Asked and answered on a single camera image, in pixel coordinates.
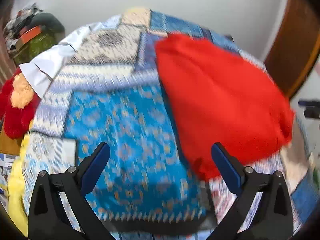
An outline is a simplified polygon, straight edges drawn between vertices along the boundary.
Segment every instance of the bed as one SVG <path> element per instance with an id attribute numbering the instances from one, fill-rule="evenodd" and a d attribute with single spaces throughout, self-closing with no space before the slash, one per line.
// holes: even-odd
<path id="1" fill-rule="evenodd" d="M 267 74 L 262 62 L 224 36 L 145 8 L 78 29 L 58 45 L 72 45 L 73 51 L 56 64 L 30 129 L 22 164 L 26 214 L 41 170 L 64 172 L 105 141 L 111 158 L 86 199 L 115 239 L 206 239 L 214 230 L 236 196 L 221 178 L 199 181 L 181 155 L 154 50 L 156 41 L 176 32 L 208 38 Z M 310 154 L 296 118 L 292 142 L 250 164 L 257 172 L 285 175 L 295 232 L 319 199 L 308 172 Z M 72 226 L 80 230 L 68 200 L 60 196 Z M 240 230 L 250 225 L 260 197 Z M 156 228 L 161 225 L 160 234 Z"/>

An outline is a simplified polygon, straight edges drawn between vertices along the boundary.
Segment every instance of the blue gripper pad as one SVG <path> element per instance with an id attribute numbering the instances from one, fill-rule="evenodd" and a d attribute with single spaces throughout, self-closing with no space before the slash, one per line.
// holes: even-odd
<path id="1" fill-rule="evenodd" d="M 221 143 L 212 145 L 211 156 L 230 192 L 239 196 L 244 182 L 244 173 L 241 169 L 243 166 L 228 154 Z"/>
<path id="2" fill-rule="evenodd" d="M 80 193 L 82 196 L 92 192 L 104 167 L 110 158 L 110 147 L 105 143 L 82 176 Z"/>

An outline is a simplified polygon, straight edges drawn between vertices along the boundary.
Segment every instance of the metal screw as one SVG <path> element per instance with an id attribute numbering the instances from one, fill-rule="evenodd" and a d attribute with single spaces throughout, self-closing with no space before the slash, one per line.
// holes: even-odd
<path id="1" fill-rule="evenodd" d="M 253 173 L 253 172 L 254 172 L 254 169 L 253 169 L 252 167 L 250 167 L 250 166 L 246 166 L 246 167 L 244 168 L 244 170 L 245 170 L 247 173 Z"/>
<path id="2" fill-rule="evenodd" d="M 275 171 L 275 174 L 276 174 L 278 177 L 282 177 L 282 172 L 281 172 L 281 171 Z"/>
<path id="3" fill-rule="evenodd" d="M 68 168 L 68 172 L 73 173 L 73 172 L 76 171 L 76 169 L 77 168 L 75 166 L 71 166 L 71 167 Z"/>
<path id="4" fill-rule="evenodd" d="M 40 176 L 40 177 L 43 177 L 45 174 L 46 174 L 46 171 L 40 171 L 40 172 L 39 172 L 39 176 Z"/>

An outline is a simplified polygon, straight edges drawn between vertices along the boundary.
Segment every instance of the stuffed animal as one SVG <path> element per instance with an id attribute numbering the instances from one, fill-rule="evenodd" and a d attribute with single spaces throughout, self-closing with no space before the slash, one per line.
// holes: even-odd
<path id="1" fill-rule="evenodd" d="M 9 138 L 20 138 L 28 131 L 39 102 L 40 98 L 18 68 L 0 93 L 0 119 L 5 118 L 4 132 Z"/>

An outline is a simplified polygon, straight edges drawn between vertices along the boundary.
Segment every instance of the wooden door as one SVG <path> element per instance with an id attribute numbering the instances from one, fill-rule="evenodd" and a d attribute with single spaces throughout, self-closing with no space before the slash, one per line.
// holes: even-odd
<path id="1" fill-rule="evenodd" d="M 282 25 L 265 60 L 282 92 L 291 98 L 303 84 L 320 49 L 320 19 L 306 0 L 288 0 Z"/>

